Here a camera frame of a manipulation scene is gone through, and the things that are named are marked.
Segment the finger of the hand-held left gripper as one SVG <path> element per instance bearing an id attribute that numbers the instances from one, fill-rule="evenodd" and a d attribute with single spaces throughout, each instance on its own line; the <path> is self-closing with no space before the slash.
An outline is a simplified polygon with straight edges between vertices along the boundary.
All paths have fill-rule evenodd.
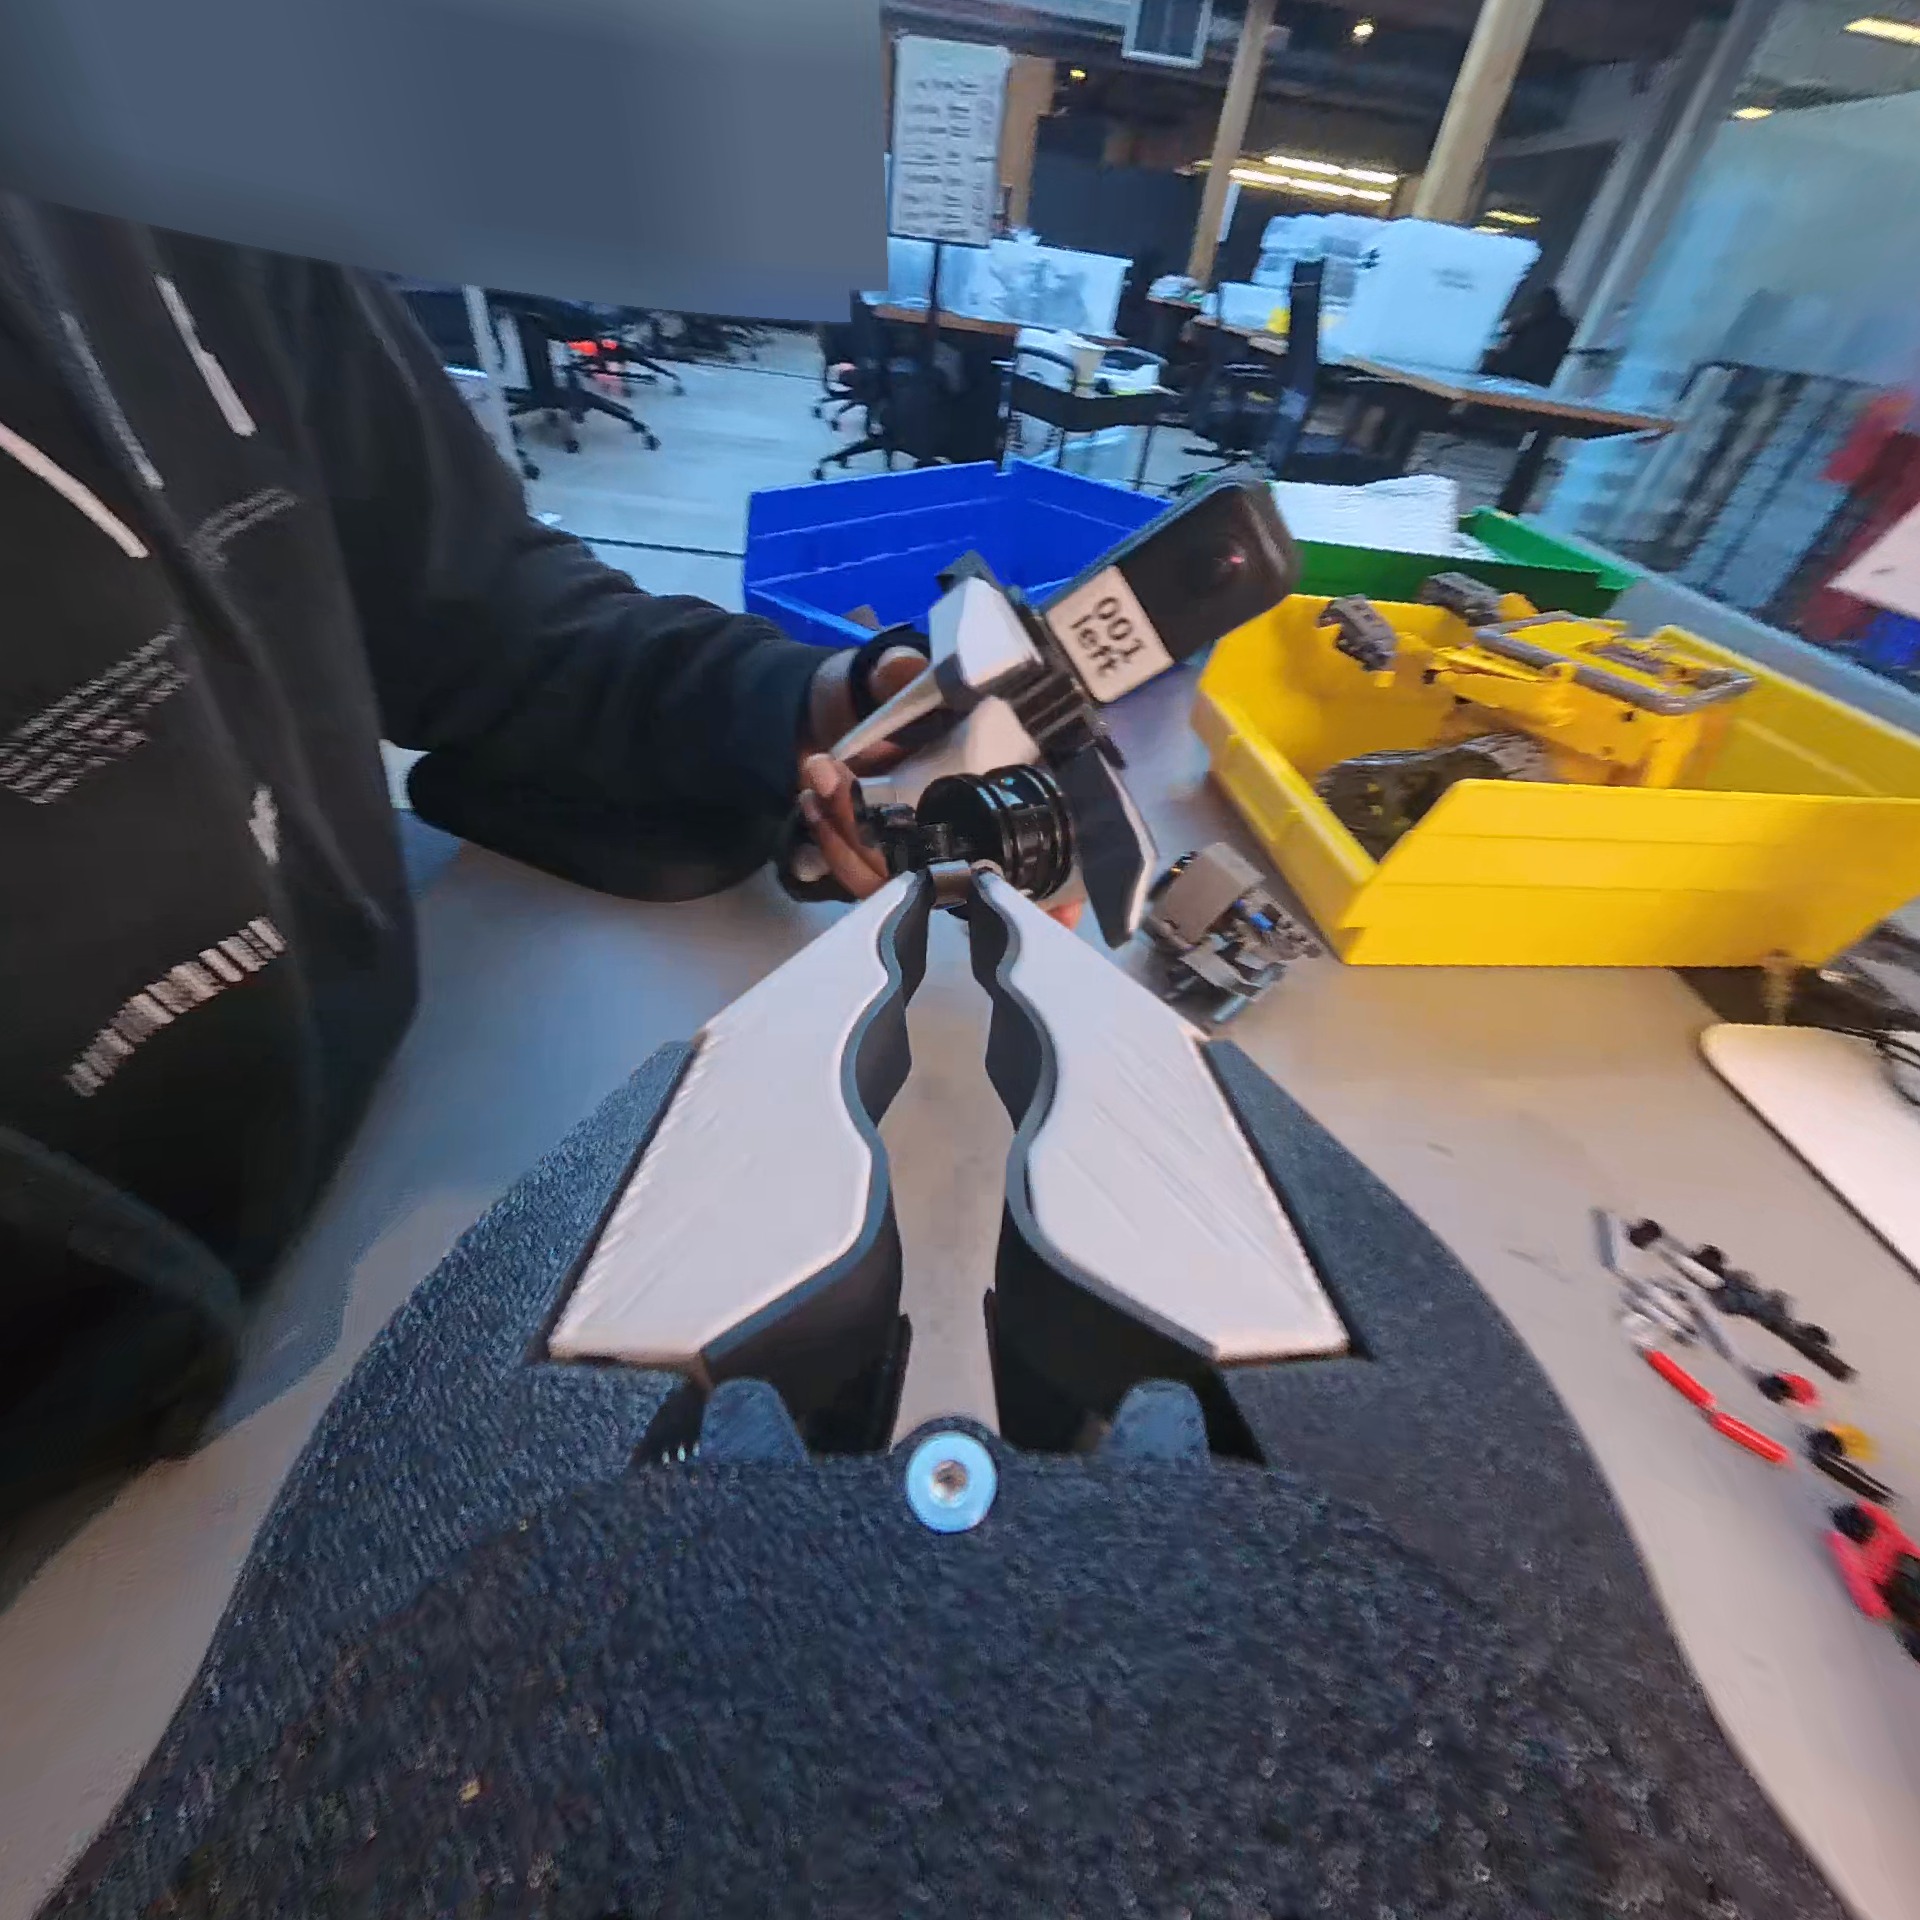
<path id="1" fill-rule="evenodd" d="M 1051 684 L 1041 615 L 993 579 L 957 576 L 929 608 L 927 634 L 938 710 L 974 710 L 985 700 L 1021 707 Z"/>
<path id="2" fill-rule="evenodd" d="M 1111 948 L 1124 948 L 1141 931 L 1159 850 L 1122 767 L 1098 745 L 1051 756 L 1063 789 L 1081 890 Z"/>

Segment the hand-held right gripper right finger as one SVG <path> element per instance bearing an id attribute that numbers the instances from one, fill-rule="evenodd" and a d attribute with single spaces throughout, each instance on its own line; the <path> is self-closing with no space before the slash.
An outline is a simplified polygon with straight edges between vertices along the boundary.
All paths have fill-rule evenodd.
<path id="1" fill-rule="evenodd" d="M 1202 1028 L 990 869 L 969 927 L 1008 1198 L 1044 1270 L 1203 1364 L 1347 1353 Z"/>

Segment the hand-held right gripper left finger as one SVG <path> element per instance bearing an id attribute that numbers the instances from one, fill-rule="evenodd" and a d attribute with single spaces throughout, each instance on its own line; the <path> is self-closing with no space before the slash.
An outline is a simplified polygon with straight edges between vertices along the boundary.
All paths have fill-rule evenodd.
<path id="1" fill-rule="evenodd" d="M 933 886 L 897 877 L 715 1016 L 549 1337 L 556 1360 L 866 1364 L 900 1313 L 881 1122 Z"/>

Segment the black toy wheel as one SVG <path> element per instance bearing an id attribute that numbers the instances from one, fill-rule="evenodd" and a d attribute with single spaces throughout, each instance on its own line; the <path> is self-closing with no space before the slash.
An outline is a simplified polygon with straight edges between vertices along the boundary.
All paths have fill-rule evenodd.
<path id="1" fill-rule="evenodd" d="M 929 781 L 914 805 L 914 869 L 993 865 L 1029 898 L 1061 893 L 1077 830 L 1057 776 L 1037 763 Z"/>

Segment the person's left hand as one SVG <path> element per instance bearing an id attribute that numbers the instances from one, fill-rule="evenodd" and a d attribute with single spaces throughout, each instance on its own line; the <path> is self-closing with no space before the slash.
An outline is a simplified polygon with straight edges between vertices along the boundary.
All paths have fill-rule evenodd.
<path id="1" fill-rule="evenodd" d="M 859 722 L 852 680 L 855 652 L 826 652 L 803 696 L 796 732 L 801 751 L 801 815 L 809 826 L 821 862 L 852 898 L 877 893 L 888 880 L 881 852 L 868 850 L 855 830 L 855 781 L 885 774 L 900 763 L 900 745 L 877 745 L 852 763 L 835 761 L 828 750 Z"/>

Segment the blue storage bin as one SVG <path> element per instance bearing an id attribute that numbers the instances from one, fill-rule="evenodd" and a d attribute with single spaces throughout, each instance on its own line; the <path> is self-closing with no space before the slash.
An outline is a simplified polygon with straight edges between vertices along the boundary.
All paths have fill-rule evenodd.
<path id="1" fill-rule="evenodd" d="M 860 608 L 881 628 L 924 630 L 940 572 L 961 555 L 1044 601 L 1166 512 L 1152 491 L 1033 462 L 761 490 L 748 515 L 745 608 L 841 650 L 863 638 Z"/>

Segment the grey black brick model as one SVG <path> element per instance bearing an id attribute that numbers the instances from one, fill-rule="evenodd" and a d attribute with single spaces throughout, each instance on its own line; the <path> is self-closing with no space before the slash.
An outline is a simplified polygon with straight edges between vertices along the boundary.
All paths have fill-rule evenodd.
<path id="1" fill-rule="evenodd" d="M 1159 958 L 1159 998 L 1202 1028 L 1234 1021 L 1292 962 L 1324 955 L 1310 924 L 1225 841 L 1176 858 L 1153 880 L 1141 930 Z"/>

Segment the white foam block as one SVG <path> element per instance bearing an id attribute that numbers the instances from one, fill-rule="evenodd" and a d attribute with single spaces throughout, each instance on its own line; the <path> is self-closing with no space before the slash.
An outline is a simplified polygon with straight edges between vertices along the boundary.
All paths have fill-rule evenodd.
<path id="1" fill-rule="evenodd" d="M 1408 473 L 1371 485 L 1272 480 L 1276 505 L 1300 543 L 1376 547 L 1389 554 L 1454 554 L 1460 534 L 1458 486 L 1438 473 Z"/>

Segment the black office chair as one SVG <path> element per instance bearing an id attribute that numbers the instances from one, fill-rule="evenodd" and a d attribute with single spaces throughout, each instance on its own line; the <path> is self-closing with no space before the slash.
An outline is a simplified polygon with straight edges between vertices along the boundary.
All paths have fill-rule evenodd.
<path id="1" fill-rule="evenodd" d="M 828 453 L 814 467 L 814 480 L 866 453 L 881 453 L 885 465 L 909 460 L 914 467 L 1000 467 L 1018 331 L 1011 320 L 852 292 L 848 324 L 826 327 L 826 348 L 848 348 L 848 392 L 863 407 L 866 431 Z"/>
<path id="2" fill-rule="evenodd" d="M 505 404 L 524 479 L 539 479 L 539 465 L 524 444 L 525 419 L 550 424 L 567 453 L 581 450 L 589 415 L 626 426 L 646 450 L 658 450 L 654 426 L 607 392 L 607 382 L 626 386 L 637 371 L 683 389 L 675 372 L 637 348 L 637 306 L 487 289 L 487 314 L 499 339 L 517 348 L 520 372 L 507 382 Z"/>

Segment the green storage bin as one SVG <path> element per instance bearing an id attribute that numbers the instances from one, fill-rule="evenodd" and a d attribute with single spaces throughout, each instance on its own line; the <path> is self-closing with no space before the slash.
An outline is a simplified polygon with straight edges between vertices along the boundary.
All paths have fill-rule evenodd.
<path id="1" fill-rule="evenodd" d="M 1513 591 L 1539 612 L 1607 617 L 1640 580 L 1640 569 L 1567 543 L 1532 519 L 1477 505 L 1458 519 L 1448 550 L 1328 543 L 1294 534 L 1297 591 L 1310 597 L 1371 597 L 1418 602 L 1438 572 L 1460 572 L 1496 591 Z"/>

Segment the white storage box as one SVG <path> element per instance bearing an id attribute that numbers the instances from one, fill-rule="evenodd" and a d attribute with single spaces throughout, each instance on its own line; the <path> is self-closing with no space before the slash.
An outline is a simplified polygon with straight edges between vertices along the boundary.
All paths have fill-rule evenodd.
<path id="1" fill-rule="evenodd" d="M 1325 354 L 1353 364 L 1477 371 L 1542 249 L 1516 230 L 1383 223 L 1355 256 Z"/>

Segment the yellow toy tracked vehicle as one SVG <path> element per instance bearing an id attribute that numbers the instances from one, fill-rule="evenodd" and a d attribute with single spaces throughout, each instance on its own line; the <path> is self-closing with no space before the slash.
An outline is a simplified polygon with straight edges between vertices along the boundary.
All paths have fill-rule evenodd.
<path id="1" fill-rule="evenodd" d="M 1420 628 L 1415 605 L 1433 623 Z M 1755 671 L 1694 660 L 1620 619 L 1539 612 L 1470 572 L 1430 576 L 1415 605 L 1343 594 L 1315 619 L 1376 691 L 1438 700 L 1425 745 L 1347 756 L 1315 776 L 1372 858 L 1472 781 L 1685 786 L 1759 688 Z"/>

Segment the whiteboard sign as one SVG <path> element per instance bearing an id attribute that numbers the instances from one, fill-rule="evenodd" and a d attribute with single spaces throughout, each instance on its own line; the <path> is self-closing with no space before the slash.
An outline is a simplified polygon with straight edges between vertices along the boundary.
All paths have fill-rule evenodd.
<path id="1" fill-rule="evenodd" d="M 985 249 L 996 234 L 1008 46 L 897 35 L 888 234 Z"/>

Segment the stack of coloured crates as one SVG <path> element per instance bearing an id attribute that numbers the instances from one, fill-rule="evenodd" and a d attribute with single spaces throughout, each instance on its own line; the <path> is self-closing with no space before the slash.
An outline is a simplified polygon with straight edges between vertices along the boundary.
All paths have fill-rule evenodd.
<path id="1" fill-rule="evenodd" d="M 1787 624 L 1816 646 L 1849 652 L 1873 608 L 1834 580 L 1917 502 L 1917 386 L 1888 386 L 1867 402 L 1824 479 L 1839 496 L 1799 565 Z"/>

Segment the wooden support post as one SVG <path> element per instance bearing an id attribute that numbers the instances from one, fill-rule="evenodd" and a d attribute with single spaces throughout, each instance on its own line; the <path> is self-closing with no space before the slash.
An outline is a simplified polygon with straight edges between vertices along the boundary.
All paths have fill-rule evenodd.
<path id="1" fill-rule="evenodd" d="M 1481 3 L 1429 165 L 1407 219 L 1463 223 L 1472 216 L 1487 158 L 1527 58 L 1543 3 Z"/>
<path id="2" fill-rule="evenodd" d="M 1246 3 L 1229 85 L 1221 100 L 1218 125 L 1213 132 L 1213 155 L 1202 188 L 1194 240 L 1187 249 L 1187 276 L 1199 287 L 1213 287 L 1213 270 L 1221 249 L 1221 234 L 1229 220 L 1229 197 L 1234 188 L 1238 155 L 1246 143 L 1253 104 L 1259 100 L 1265 54 L 1276 22 L 1276 3 Z"/>

